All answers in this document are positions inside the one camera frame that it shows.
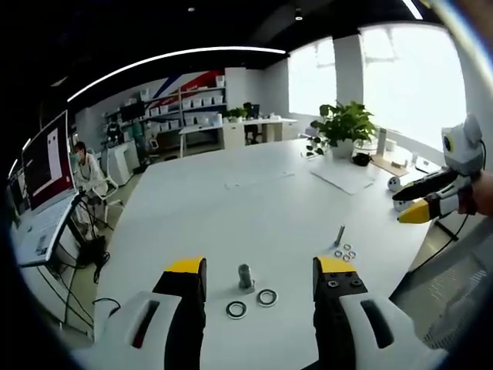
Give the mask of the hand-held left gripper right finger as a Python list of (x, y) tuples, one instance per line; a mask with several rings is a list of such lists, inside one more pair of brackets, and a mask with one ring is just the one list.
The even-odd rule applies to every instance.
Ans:
[(448, 356), (419, 339), (413, 321), (370, 293), (347, 262), (313, 259), (313, 300), (316, 369), (437, 369)]

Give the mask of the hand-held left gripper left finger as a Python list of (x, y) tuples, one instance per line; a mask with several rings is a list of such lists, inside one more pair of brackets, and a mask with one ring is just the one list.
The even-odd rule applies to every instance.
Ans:
[(72, 356), (82, 369), (198, 369), (205, 303), (206, 258), (180, 259), (152, 291), (111, 314), (91, 347)]

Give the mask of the person's right hand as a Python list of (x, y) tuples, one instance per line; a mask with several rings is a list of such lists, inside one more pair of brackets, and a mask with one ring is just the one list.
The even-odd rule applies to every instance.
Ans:
[(492, 208), (492, 174), (482, 171), (471, 187), (460, 193), (458, 212), (492, 217)]

